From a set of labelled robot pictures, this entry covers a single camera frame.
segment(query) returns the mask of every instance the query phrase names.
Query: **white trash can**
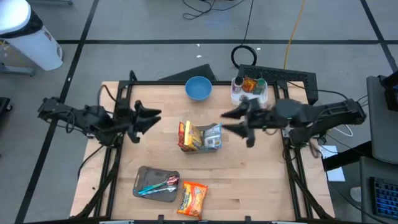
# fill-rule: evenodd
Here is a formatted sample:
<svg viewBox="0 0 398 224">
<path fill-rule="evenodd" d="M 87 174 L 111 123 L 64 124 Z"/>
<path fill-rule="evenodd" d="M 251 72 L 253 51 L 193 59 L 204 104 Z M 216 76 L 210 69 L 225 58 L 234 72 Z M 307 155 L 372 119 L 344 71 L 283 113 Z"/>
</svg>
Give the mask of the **white trash can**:
<svg viewBox="0 0 398 224">
<path fill-rule="evenodd" d="M 62 48 L 26 0 L 0 0 L 0 39 L 45 71 L 62 65 Z"/>
</svg>

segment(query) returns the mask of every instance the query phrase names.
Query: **white paper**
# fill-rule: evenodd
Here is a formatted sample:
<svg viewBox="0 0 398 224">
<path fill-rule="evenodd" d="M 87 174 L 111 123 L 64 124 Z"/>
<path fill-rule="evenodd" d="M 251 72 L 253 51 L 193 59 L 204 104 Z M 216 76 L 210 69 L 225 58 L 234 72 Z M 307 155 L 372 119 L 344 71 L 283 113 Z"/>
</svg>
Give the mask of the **white paper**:
<svg viewBox="0 0 398 224">
<path fill-rule="evenodd" d="M 336 146 L 319 146 L 319 150 L 322 152 L 323 158 L 326 159 L 327 157 L 331 157 L 336 154 L 336 153 L 332 153 L 332 152 L 337 152 L 337 147 Z M 341 167 L 328 171 L 328 177 L 329 177 L 329 181 L 335 181 L 335 182 L 345 182 L 346 181 L 346 179 L 344 178 L 343 168 L 341 168 Z"/>
</svg>

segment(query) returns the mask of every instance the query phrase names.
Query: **orange snack bag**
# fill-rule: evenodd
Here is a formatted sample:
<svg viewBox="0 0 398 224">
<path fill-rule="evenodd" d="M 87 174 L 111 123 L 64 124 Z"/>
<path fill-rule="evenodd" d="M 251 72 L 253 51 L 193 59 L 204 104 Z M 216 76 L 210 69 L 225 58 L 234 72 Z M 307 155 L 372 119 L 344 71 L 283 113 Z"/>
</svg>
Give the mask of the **orange snack bag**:
<svg viewBox="0 0 398 224">
<path fill-rule="evenodd" d="M 178 146 L 180 146 L 180 148 L 185 152 L 191 151 L 190 148 L 184 145 L 184 138 L 185 138 L 185 125 L 182 122 L 180 122 L 180 125 L 178 126 Z"/>
<path fill-rule="evenodd" d="M 183 195 L 178 214 L 199 217 L 201 220 L 201 213 L 203 208 L 203 201 L 207 193 L 207 186 L 194 182 L 183 182 Z"/>
</svg>

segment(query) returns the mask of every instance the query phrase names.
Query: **bottle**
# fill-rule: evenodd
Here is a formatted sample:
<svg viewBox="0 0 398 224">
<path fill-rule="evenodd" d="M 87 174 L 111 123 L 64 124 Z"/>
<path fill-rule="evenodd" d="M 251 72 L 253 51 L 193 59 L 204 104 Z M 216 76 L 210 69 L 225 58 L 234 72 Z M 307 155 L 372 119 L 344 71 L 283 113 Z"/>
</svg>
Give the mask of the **bottle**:
<svg viewBox="0 0 398 224">
<path fill-rule="evenodd" d="M 252 93 L 254 90 L 254 87 L 256 87 L 257 81 L 255 79 L 245 77 L 243 81 L 243 86 L 242 89 L 246 93 Z"/>
<path fill-rule="evenodd" d="M 253 94 L 260 95 L 266 85 L 266 81 L 263 78 L 259 78 L 256 83 L 256 87 L 254 87 Z"/>
<path fill-rule="evenodd" d="M 232 83 L 232 92 L 234 93 L 239 93 L 242 90 L 242 85 L 243 85 L 243 78 L 242 77 L 236 77 L 234 80 L 234 83 Z"/>
</svg>

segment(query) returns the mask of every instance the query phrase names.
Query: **blue bowl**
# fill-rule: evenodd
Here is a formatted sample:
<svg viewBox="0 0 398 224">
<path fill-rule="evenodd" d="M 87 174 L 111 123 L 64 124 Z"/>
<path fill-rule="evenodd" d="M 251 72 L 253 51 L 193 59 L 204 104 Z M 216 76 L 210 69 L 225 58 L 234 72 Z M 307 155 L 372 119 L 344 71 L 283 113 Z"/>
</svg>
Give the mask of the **blue bowl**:
<svg viewBox="0 0 398 224">
<path fill-rule="evenodd" d="M 197 101 L 205 100 L 211 93 L 211 82 L 205 77 L 192 77 L 185 84 L 187 95 Z"/>
</svg>

